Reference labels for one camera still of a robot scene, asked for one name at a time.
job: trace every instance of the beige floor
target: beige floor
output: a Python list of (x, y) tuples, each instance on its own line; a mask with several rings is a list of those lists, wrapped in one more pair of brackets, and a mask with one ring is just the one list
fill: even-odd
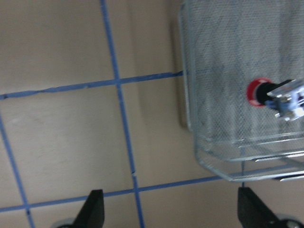
[[(108, 0), (121, 78), (181, 70), (179, 0)], [(114, 79), (98, 0), (0, 2), (0, 94)], [(139, 187), (214, 176), (181, 126), (177, 79), (122, 86)], [(29, 204), (133, 188), (114, 85), (0, 101)], [(0, 208), (22, 199), (0, 141)], [(239, 184), (216, 180), (140, 193), (147, 228), (237, 228)], [(303, 181), (251, 183), (275, 212), (304, 220)], [(36, 228), (70, 222), (83, 201), (35, 207)], [(140, 227), (133, 193), (105, 198), (105, 228)], [(1, 228), (29, 228), (24, 210)]]

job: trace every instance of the mesh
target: mesh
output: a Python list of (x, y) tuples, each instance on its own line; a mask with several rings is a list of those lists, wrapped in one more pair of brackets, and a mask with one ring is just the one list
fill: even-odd
[[(187, 0), (181, 10), (192, 128), (201, 164), (230, 180), (286, 175), (238, 175), (241, 165), (304, 148), (304, 119), (286, 122), (248, 104), (258, 77), (274, 83), (303, 78), (304, 2)], [(299, 171), (289, 167), (288, 173)]]

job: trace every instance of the floor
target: floor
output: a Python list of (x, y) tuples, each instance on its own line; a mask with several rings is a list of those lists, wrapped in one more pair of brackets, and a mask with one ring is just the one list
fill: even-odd
[[(103, 189), (105, 228), (240, 228), (181, 117), (179, 0), (0, 3), (0, 224), (55, 228)], [(247, 184), (304, 220), (302, 180)]]

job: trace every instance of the blue tape line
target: blue tape line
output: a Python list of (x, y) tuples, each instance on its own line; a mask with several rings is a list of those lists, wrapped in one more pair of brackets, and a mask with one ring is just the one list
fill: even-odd
[[(146, 76), (137, 76), (137, 77), (130, 77), (130, 78), (123, 78), (120, 79), (120, 84), (127, 84), (127, 83), (134, 83), (134, 82), (141, 82), (141, 81), (149, 81), (149, 80), (156, 80), (156, 79), (164, 79), (170, 77), (178, 77), (182, 75), (182, 71), (178, 73), (161, 73), (155, 75), (146, 75)], [(0, 95), (0, 100), (4, 100), (7, 98), (18, 98), (18, 97), (25, 97), (25, 96), (32, 96), (40, 93), (58, 93), (58, 92), (65, 92), (70, 90), (78, 90), (78, 89), (86, 89), (86, 88), (95, 88), (95, 87), (102, 87), (102, 86), (112, 86), (116, 85), (117, 80), (105, 80), (105, 81), (96, 81), (96, 82), (88, 82), (88, 83), (81, 83), (81, 84), (74, 84), (74, 85), (64, 85), (55, 88), (48, 88), (43, 90), (28, 90), (28, 91), (21, 91), (15, 93), (8, 93)]]
[(12, 149), (11, 149), (11, 146), (10, 146), (10, 143), (9, 143), (4, 125), (3, 125), (1, 115), (0, 115), (0, 131), (1, 131), (1, 136), (2, 136), (2, 139), (3, 139), (5, 149), (7, 151), (7, 155), (8, 155), (8, 158), (9, 158), (10, 165), (11, 165), (11, 167), (13, 169), (13, 172), (14, 172), (14, 176), (15, 176), (15, 179), (16, 179), (16, 182), (17, 182), (17, 186), (18, 186), (18, 189), (19, 189), (19, 192), (20, 192), (20, 195), (21, 195), (22, 203), (23, 203), (24, 208), (26, 209), (29, 225), (30, 225), (31, 228), (35, 228), (34, 221), (33, 221), (33, 218), (31, 216), (30, 210), (29, 210), (30, 207), (29, 207), (29, 204), (28, 204), (28, 199), (26, 197), (26, 194), (25, 194), (25, 191), (24, 191), (24, 188), (23, 188), (21, 177), (20, 177), (20, 174), (19, 174), (19, 171), (18, 171), (18, 168), (17, 168), (17, 165), (16, 165), (16, 161), (15, 161), (15, 158), (14, 158), (14, 155), (13, 155), (13, 152), (12, 152)]
[(78, 90), (78, 89), (85, 89), (85, 88), (94, 88), (100, 86), (110, 86), (115, 85), (115, 80), (107, 80), (107, 81), (98, 81), (98, 82), (89, 82), (89, 83), (81, 83), (75, 85), (64, 85), (55, 88), (49, 88), (44, 90), (37, 90), (37, 91), (23, 91), (23, 92), (16, 92), (16, 93), (9, 93), (0, 95), (0, 100), (4, 100), (7, 98), (17, 98), (17, 97), (25, 97), (31, 96), (39, 93), (57, 93), (57, 92), (64, 92), (70, 90)]
[(134, 83), (134, 82), (149, 81), (149, 80), (156, 80), (156, 79), (164, 79), (164, 78), (170, 78), (170, 77), (178, 77), (178, 76), (182, 76), (182, 75), (183, 75), (183, 72), (180, 71), (178, 73), (161, 73), (161, 74), (155, 74), (155, 75), (122, 78), (120, 81), (122, 84), (126, 84), (126, 83)]
[(111, 54), (114, 78), (116, 80), (117, 94), (118, 94), (118, 98), (119, 98), (119, 105), (120, 105), (122, 121), (123, 121), (123, 130), (124, 130), (125, 140), (126, 140), (126, 144), (127, 144), (130, 168), (131, 168), (131, 172), (132, 172), (133, 189), (134, 189), (134, 193), (135, 193), (138, 219), (140, 222), (140, 227), (144, 228), (145, 225), (144, 225), (144, 220), (143, 220), (142, 206), (141, 206), (140, 196), (139, 196), (139, 192), (138, 192), (137, 178), (135, 176), (136, 169), (135, 169), (135, 164), (134, 164), (134, 157), (133, 157), (131, 139), (130, 139), (130, 134), (129, 134), (127, 115), (126, 115), (126, 110), (125, 110), (125, 106), (124, 106), (124, 99), (123, 99), (124, 96), (123, 96), (123, 92), (122, 92), (122, 88), (121, 88), (121, 81), (120, 81), (120, 76), (119, 76), (117, 58), (116, 58), (116, 54), (115, 54), (114, 41), (113, 41), (113, 37), (112, 37), (111, 25), (110, 25), (110, 20), (109, 20), (109, 15), (108, 15), (108, 10), (106, 7), (105, 0), (100, 0), (100, 5), (101, 5), (101, 11), (102, 11), (102, 14), (104, 17), (104, 26), (105, 26), (108, 46), (109, 46), (110, 54)]
[(165, 188), (177, 187), (177, 186), (182, 186), (182, 185), (204, 183), (204, 182), (209, 182), (209, 181), (217, 181), (217, 180), (221, 180), (221, 179), (222, 178), (219, 176), (213, 176), (213, 177), (205, 177), (205, 178), (198, 178), (198, 179), (192, 179), (192, 180), (183, 180), (183, 181), (178, 181), (178, 182), (173, 182), (173, 183), (141, 187), (141, 188), (139, 188), (139, 191), (151, 191), (151, 190), (157, 190), (157, 189), (165, 189)]
[(138, 219), (139, 219), (139, 224), (141, 228), (145, 227), (144, 224), (144, 219), (143, 219), (143, 209), (142, 209), (142, 204), (141, 204), (141, 199), (140, 199), (140, 190), (138, 188), (138, 183), (137, 183), (137, 177), (135, 176), (135, 174), (132, 174), (132, 179), (133, 179), (133, 183), (134, 183), (134, 194), (135, 194), (135, 202), (136, 202), (136, 206), (137, 206), (137, 212), (138, 212)]
[[(104, 197), (125, 195), (125, 194), (129, 194), (132, 192), (133, 192), (132, 189), (107, 192), (107, 193), (104, 193)], [(80, 196), (80, 197), (74, 197), (74, 198), (68, 198), (68, 199), (61, 199), (61, 200), (59, 199), (59, 200), (53, 200), (53, 201), (47, 201), (47, 202), (41, 202), (41, 203), (34, 203), (34, 204), (30, 204), (30, 207), (38, 208), (38, 207), (45, 207), (45, 206), (51, 206), (51, 205), (56, 205), (56, 204), (62, 204), (62, 203), (72, 203), (72, 202), (84, 201), (86, 199), (87, 199), (87, 196)]]
[(14, 206), (14, 207), (7, 207), (7, 208), (0, 208), (0, 213), (2, 212), (8, 212), (8, 211), (13, 211), (13, 210), (22, 210), (26, 209), (25, 206)]
[[(183, 181), (178, 181), (178, 182), (173, 182), (173, 183), (165, 183), (165, 184), (159, 184), (159, 185), (139, 188), (137, 179), (135, 178), (135, 175), (133, 175), (133, 181), (134, 181), (135, 185), (137, 186), (136, 191), (134, 191), (134, 189), (127, 189), (127, 190), (121, 190), (121, 191), (106, 192), (106, 193), (104, 193), (104, 197), (112, 197), (112, 196), (119, 196), (119, 195), (135, 193), (135, 198), (136, 198), (136, 197), (139, 197), (139, 193), (142, 191), (165, 189), (165, 188), (177, 187), (177, 186), (183, 186), (183, 185), (189, 185), (189, 184), (195, 184), (195, 183), (217, 181), (217, 180), (221, 180), (221, 179), (222, 178), (219, 176), (213, 176), (213, 177), (205, 177), (205, 178), (192, 179), (192, 180), (183, 180)], [(28, 206), (30, 208), (38, 208), (38, 207), (51, 206), (51, 205), (56, 205), (56, 204), (84, 201), (84, 200), (86, 200), (86, 198), (87, 198), (87, 196), (74, 197), (74, 198), (61, 199), (61, 200), (59, 199), (59, 200), (46, 201), (46, 202), (40, 202), (40, 203), (33, 203), (33, 204), (29, 204)], [(7, 211), (20, 210), (20, 209), (25, 209), (25, 208), (26, 207), (24, 205), (0, 208), (0, 213), (7, 212)]]

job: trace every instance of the wire mesh basket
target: wire mesh basket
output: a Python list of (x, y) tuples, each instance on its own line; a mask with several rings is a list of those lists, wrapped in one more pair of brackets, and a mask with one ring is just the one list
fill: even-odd
[(303, 78), (304, 1), (186, 0), (180, 29), (199, 163), (229, 181), (303, 174), (304, 118), (274, 118), (246, 88)]

